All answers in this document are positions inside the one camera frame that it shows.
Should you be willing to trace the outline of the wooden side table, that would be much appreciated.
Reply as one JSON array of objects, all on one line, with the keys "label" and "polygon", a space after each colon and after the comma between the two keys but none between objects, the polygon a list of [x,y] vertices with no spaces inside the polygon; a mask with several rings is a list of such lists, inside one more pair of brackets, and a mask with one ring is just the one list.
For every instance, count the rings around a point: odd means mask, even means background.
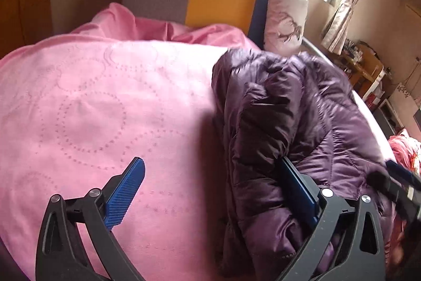
[{"label": "wooden side table", "polygon": [[378,54],[364,41],[345,41],[342,52],[334,57],[334,63],[342,69],[354,91],[366,101],[380,86],[385,67]]}]

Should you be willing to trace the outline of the pink bed cover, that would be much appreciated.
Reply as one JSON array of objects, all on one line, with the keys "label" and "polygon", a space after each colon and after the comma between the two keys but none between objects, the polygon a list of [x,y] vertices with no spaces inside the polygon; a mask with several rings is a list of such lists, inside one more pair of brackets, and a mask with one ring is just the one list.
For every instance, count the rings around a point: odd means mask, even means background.
[{"label": "pink bed cover", "polygon": [[212,69],[243,32],[192,29],[112,3],[1,59],[1,239],[35,277],[50,197],[100,188],[138,156],[146,176],[113,230],[147,280],[219,280],[225,165]]}]

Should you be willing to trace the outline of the purple down jacket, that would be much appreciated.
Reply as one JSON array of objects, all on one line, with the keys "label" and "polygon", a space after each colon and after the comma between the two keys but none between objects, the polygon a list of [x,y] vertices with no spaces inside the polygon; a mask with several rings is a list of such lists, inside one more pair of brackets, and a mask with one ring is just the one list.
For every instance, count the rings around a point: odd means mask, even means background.
[{"label": "purple down jacket", "polygon": [[345,199],[369,195],[390,241],[394,206],[366,183],[385,157],[340,69],[304,52],[231,49],[213,67],[212,89],[227,167],[224,275],[274,280],[305,240],[283,199],[282,157]]}]

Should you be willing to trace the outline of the pink deer print pillow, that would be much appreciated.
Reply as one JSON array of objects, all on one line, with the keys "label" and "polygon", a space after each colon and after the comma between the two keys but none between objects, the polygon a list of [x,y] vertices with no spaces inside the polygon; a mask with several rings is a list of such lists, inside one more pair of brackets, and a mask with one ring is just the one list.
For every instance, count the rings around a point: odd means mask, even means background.
[{"label": "pink deer print pillow", "polygon": [[308,0],[268,0],[264,50],[283,57],[300,52]]}]

